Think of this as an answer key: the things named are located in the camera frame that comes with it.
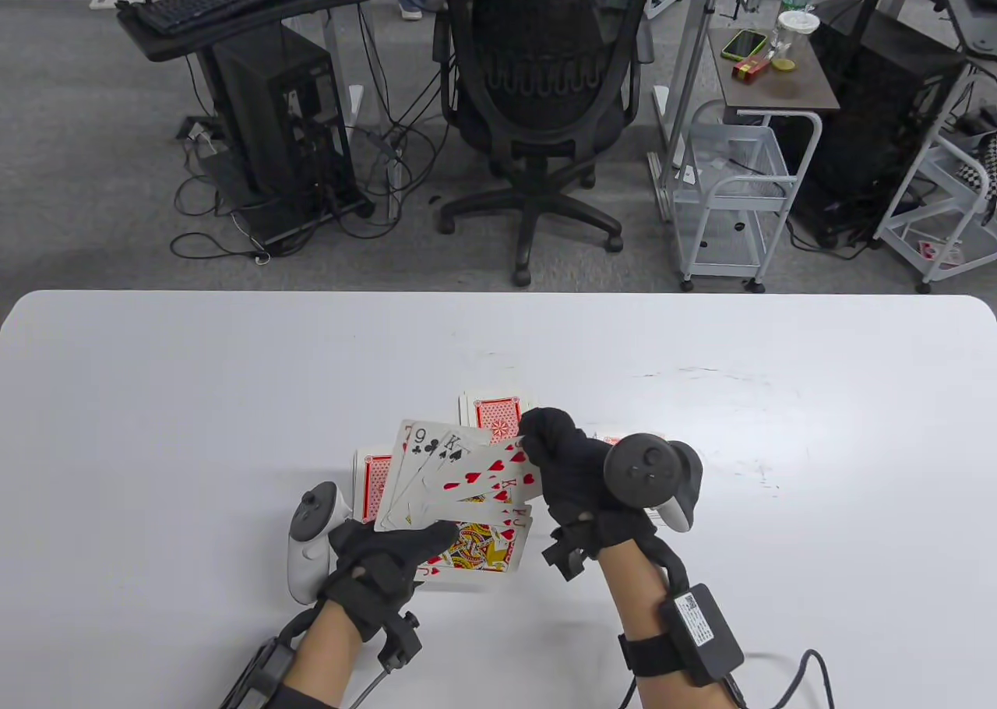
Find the person's right hand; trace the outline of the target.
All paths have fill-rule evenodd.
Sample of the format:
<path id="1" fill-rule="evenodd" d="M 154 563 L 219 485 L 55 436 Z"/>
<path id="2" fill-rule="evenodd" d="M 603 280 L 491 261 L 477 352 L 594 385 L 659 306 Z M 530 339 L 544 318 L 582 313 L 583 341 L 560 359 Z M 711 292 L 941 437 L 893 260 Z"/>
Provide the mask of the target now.
<path id="1" fill-rule="evenodd" d="M 544 559 L 564 580 L 580 574 L 585 559 L 627 541 L 636 542 L 652 563 L 666 566 L 668 546 L 657 537 L 648 514 L 624 505 L 605 484 L 609 444 L 587 437 L 569 413 L 556 407 L 527 411 L 519 431 L 521 448 L 539 470 L 542 495 L 558 524 Z"/>

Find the person's left hand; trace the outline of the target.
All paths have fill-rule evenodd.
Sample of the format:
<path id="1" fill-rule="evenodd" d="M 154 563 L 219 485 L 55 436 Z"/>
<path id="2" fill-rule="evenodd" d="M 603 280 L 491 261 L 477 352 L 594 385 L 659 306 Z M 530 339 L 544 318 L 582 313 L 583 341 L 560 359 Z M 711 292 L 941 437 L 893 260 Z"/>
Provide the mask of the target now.
<path id="1" fill-rule="evenodd" d="M 438 520 L 421 530 L 375 531 L 346 520 L 328 532 L 336 567 L 319 588 L 318 601 L 339 605 L 366 644 L 414 594 L 419 566 L 458 538 L 458 524 Z"/>

